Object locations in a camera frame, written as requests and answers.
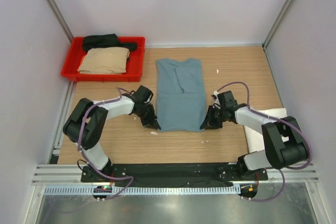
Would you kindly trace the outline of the blue t-shirt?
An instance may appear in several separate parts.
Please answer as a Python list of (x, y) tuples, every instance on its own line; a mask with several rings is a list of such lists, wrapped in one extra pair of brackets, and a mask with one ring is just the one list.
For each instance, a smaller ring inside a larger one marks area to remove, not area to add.
[(201, 132), (206, 115), (202, 62), (156, 61), (156, 113), (162, 132)]

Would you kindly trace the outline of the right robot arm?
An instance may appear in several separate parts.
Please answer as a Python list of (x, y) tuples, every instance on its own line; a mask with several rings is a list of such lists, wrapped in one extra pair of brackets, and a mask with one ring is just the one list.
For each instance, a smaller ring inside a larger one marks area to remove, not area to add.
[(214, 103), (208, 107), (201, 130), (221, 129), (224, 122), (248, 127), (261, 134), (264, 148), (240, 156), (237, 160), (238, 177), (248, 180), (256, 172), (267, 168), (289, 168), (305, 161), (302, 168), (311, 163), (311, 147), (297, 121), (291, 116), (276, 118), (252, 109), (248, 104), (239, 104), (231, 91), (212, 95)]

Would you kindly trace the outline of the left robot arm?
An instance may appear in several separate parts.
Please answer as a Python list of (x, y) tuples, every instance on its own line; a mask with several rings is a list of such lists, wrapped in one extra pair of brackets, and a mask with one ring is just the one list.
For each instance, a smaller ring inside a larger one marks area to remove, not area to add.
[(75, 143), (88, 165), (93, 169), (93, 176), (100, 182), (106, 182), (111, 177), (112, 163), (100, 145), (100, 137), (107, 120), (121, 115), (135, 114), (141, 124), (150, 129), (161, 127), (151, 100), (153, 92), (145, 86), (137, 90), (122, 93), (117, 88), (119, 96), (104, 101), (91, 101), (82, 98), (70, 114), (63, 126), (63, 133)]

